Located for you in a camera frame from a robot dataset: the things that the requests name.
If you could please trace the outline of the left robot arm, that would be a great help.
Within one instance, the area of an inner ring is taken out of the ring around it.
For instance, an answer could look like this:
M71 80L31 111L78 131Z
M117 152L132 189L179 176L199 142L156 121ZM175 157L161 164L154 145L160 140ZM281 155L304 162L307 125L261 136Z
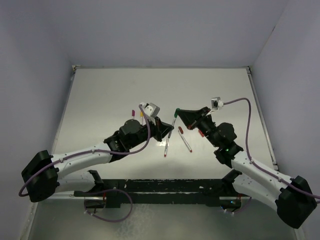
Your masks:
M53 155L47 150L39 151L21 172L24 185L18 195L29 197L31 202L36 203L55 193L72 191L75 182L67 180L66 176L141 152L150 139L161 142L173 129L172 125L162 122L159 117L147 120L145 125L141 125L138 120L130 119L113 135L94 146ZM144 147L132 151L140 144Z

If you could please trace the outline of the white pen brown tip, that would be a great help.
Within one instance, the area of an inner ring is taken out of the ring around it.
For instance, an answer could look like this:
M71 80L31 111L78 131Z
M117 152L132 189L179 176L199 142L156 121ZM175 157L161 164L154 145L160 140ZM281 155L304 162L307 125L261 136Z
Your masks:
M179 133L179 135L180 135L183 143L184 143L185 146L187 147L188 151L189 151L190 153L192 153L193 150L192 150L191 146L189 145L189 143L187 142L187 140L185 139L185 137L183 136L183 134L182 134L180 131L179 131L178 133Z

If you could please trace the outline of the green pen cap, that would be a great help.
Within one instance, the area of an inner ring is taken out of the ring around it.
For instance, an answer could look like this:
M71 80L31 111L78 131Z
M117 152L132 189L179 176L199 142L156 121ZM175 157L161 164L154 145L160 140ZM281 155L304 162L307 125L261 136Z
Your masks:
M174 112L174 118L177 119L178 118L178 115L179 115L179 112L180 112L180 109L177 108Z

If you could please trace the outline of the white pen yellow end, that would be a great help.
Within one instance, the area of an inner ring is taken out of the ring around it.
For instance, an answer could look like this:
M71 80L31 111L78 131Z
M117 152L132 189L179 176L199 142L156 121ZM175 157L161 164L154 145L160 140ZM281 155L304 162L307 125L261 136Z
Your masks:
M141 125L144 124L144 115L143 115L142 111L140 112L140 123L141 123Z

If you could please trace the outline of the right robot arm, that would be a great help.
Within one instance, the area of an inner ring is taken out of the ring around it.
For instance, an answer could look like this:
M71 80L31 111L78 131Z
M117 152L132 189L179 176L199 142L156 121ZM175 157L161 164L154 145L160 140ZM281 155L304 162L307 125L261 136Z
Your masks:
M288 226L298 229L316 209L317 202L308 182L301 176L295 178L250 159L249 154L237 145L237 135L232 124L213 122L210 109L176 110L188 130L198 129L216 147L214 155L223 165L239 175L222 183L228 196L237 192L250 196L276 211Z

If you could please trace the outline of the white pen green end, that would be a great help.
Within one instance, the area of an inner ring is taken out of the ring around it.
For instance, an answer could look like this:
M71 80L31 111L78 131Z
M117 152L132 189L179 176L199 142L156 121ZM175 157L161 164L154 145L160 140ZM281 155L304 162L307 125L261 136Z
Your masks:
M173 120L172 120L172 123L171 123L172 129L170 130L170 132L169 132L169 134L168 134L168 136L167 136L167 137L169 137L169 138L171 138L171 135L172 135L172 132L173 132L173 129L174 129L176 120L177 120L177 119L175 119L175 118L174 118L174 115L173 115Z

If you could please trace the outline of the white pen red end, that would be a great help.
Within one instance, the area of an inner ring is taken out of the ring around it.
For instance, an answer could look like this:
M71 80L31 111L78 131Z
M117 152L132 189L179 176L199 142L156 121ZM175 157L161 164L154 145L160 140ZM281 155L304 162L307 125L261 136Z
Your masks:
M170 138L167 137L166 142L165 142L164 154L163 154L164 157L167 157L167 155L168 155L169 141L170 141Z

